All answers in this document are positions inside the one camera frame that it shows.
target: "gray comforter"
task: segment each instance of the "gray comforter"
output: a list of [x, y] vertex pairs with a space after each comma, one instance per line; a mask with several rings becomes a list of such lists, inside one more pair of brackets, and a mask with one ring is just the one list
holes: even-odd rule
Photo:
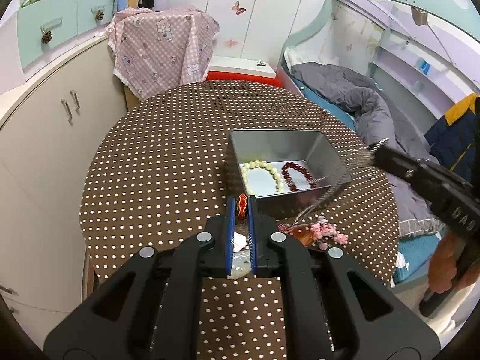
[[[365, 144], [388, 138], [388, 146], [400, 152], [437, 162], [429, 154], [421, 133], [365, 76], [346, 67], [315, 62], [292, 66], [292, 75], [344, 111], [354, 113], [355, 130]], [[443, 223], [405, 181], [389, 174], [387, 178], [397, 201], [400, 237], [430, 234], [443, 228]]]

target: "polka dot tablecloth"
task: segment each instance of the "polka dot tablecloth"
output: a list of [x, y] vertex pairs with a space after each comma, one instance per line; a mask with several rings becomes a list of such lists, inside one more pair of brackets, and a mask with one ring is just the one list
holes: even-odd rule
[[[141, 247], [177, 247], [225, 212], [223, 160], [234, 128], [320, 130], [340, 155], [364, 146], [314, 103], [264, 84], [207, 81], [141, 103], [105, 137], [83, 192], [81, 225], [100, 280]], [[323, 214], [349, 235], [345, 251], [387, 284], [398, 246], [392, 191], [380, 171], [353, 176]], [[283, 359], [283, 320], [277, 278], [206, 278], [197, 358]]]

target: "human hand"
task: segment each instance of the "human hand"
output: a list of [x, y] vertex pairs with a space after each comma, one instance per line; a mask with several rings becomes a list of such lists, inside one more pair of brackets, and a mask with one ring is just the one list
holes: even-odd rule
[[[438, 244], [435, 254], [431, 257], [428, 282], [433, 292], [441, 294], [452, 287], [452, 279], [457, 274], [455, 251], [459, 243], [460, 238], [448, 231]], [[477, 282], [479, 277], [480, 262], [472, 266], [467, 273], [460, 278], [457, 284], [457, 290], [471, 286]]]

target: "circular hole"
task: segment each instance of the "circular hole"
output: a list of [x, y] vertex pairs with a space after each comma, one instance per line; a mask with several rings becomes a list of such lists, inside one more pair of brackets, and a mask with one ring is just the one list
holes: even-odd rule
[[470, 1], [469, 0], [453, 0], [462, 9], [469, 9]]

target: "pink gingham blanket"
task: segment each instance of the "pink gingham blanket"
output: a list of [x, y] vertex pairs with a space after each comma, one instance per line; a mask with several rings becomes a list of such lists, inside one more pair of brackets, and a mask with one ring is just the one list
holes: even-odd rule
[[218, 23], [193, 6], [153, 12], [127, 8], [106, 28], [115, 55], [114, 74], [140, 100], [203, 81]]

